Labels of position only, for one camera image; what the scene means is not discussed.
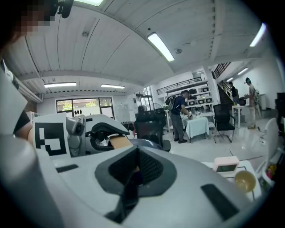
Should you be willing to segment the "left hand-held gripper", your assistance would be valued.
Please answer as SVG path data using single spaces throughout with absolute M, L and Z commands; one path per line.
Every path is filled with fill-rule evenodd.
M 33 130 L 33 145 L 47 151 L 50 157 L 80 157 L 110 151 L 114 148 L 104 132 L 130 134 L 120 122 L 104 114 L 72 118 L 66 113 L 43 115 L 34 119 Z

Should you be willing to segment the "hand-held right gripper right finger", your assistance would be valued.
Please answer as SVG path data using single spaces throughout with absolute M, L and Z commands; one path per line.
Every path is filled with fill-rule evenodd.
M 140 198 L 127 218 L 126 228 L 219 228 L 233 227 L 215 211 L 201 190 L 205 184 L 214 184 L 238 208 L 246 211 L 261 196 L 256 184 L 252 192 L 244 193 L 235 184 L 235 173 L 219 174 L 212 170 L 212 163 L 201 163 L 190 158 L 167 152 L 152 152 L 170 160 L 177 176 L 164 194 Z

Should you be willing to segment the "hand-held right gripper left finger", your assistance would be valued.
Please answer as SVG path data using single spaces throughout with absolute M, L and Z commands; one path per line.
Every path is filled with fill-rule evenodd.
M 132 212 L 122 223 L 109 217 L 122 215 L 120 196 L 106 192 L 95 177 L 101 162 L 122 155 L 131 146 L 69 159 L 52 160 L 38 149 L 43 180 L 56 205 L 59 224 L 49 228 L 139 228 L 139 215 Z

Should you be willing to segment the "person's left forearm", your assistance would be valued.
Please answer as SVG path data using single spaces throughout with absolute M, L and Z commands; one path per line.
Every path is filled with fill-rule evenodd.
M 33 146 L 34 128 L 31 123 L 28 124 L 27 129 L 28 129 L 27 141 Z

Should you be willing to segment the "white locker cabinet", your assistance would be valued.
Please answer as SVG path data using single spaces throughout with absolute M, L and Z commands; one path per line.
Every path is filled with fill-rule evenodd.
M 116 111 L 116 120 L 118 122 L 129 122 L 130 112 L 127 104 L 121 104 L 114 107 Z

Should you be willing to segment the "dark-framed window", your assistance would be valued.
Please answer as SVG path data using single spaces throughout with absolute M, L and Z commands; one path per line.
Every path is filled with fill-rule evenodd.
M 85 98 L 85 99 L 70 99 L 56 101 L 57 112 L 71 111 L 73 114 L 101 114 L 102 109 L 109 111 L 112 114 L 112 99 L 111 98 Z

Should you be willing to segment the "large black mesh office chair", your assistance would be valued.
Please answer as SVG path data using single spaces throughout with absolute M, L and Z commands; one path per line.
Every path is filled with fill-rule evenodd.
M 138 139 L 147 139 L 158 144 L 164 151 L 171 150 L 169 140 L 163 139 L 166 116 L 157 115 L 153 110 L 138 113 L 134 122 Z

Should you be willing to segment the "table with pale green cloth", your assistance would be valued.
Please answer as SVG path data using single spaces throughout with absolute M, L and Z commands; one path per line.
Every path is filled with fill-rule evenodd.
M 183 118 L 183 125 L 186 127 L 186 133 L 189 138 L 189 143 L 193 137 L 204 135 L 204 138 L 209 135 L 208 119 L 206 117 L 195 117 L 192 119 Z

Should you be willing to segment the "beige bowl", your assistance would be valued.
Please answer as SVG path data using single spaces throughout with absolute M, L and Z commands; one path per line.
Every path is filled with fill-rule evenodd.
M 248 193 L 254 190 L 256 186 L 256 178 L 249 171 L 239 171 L 234 177 L 235 185 L 244 193 Z

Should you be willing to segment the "black standing fan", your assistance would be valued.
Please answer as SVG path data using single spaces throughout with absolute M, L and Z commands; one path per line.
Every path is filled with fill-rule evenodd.
M 165 116 L 164 108 L 158 103 L 151 103 L 150 105 L 151 110 L 153 110 L 157 115 Z

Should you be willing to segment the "black cantilever visitor chair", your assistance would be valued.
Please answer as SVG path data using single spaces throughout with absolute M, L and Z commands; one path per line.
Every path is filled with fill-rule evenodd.
M 230 114 L 228 106 L 225 104 L 217 104 L 213 106 L 214 120 L 215 120 L 215 134 L 214 142 L 218 137 L 222 139 L 227 137 L 229 142 L 232 143 L 235 132 L 235 117 Z

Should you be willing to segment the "white metal shelving unit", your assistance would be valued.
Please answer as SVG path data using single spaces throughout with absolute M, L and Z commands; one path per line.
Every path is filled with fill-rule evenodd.
M 179 96 L 184 90 L 189 91 L 189 98 L 186 98 L 186 109 L 192 114 L 192 118 L 195 117 L 207 117 L 209 119 L 209 127 L 214 126 L 214 110 L 213 110 L 213 98 L 208 80 L 202 80 L 200 77 L 197 79 L 190 79 L 176 84 L 167 86 L 161 89 L 164 95 L 164 101 L 170 95 Z M 199 116 L 195 116 L 194 113 L 198 111 L 201 113 Z

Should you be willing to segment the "white rectangular table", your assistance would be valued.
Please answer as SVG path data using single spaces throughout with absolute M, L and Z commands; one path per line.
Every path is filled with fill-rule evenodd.
M 240 128 L 240 120 L 241 120 L 241 110 L 244 108 L 249 108 L 249 105 L 241 106 L 241 105 L 233 105 L 232 106 L 232 114 L 235 115 L 235 110 L 237 110 L 237 127 Z

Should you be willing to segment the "dark staircase with railing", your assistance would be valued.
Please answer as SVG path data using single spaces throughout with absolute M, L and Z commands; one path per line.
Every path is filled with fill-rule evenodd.
M 220 63 L 212 70 L 212 77 L 217 81 L 221 74 L 227 69 L 231 62 Z M 232 91 L 228 83 L 224 80 L 217 81 L 221 104 L 225 104 L 229 109 L 234 105 Z

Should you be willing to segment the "white plastic chair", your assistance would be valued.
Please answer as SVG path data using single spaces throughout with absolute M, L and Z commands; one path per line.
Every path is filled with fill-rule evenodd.
M 256 175 L 258 179 L 263 179 L 270 187 L 273 187 L 275 181 L 270 179 L 266 172 L 271 165 L 277 165 L 285 155 L 279 147 L 278 126 L 275 118 L 270 119 L 265 126 L 265 140 L 263 143 L 266 149 L 265 160 L 257 168 Z

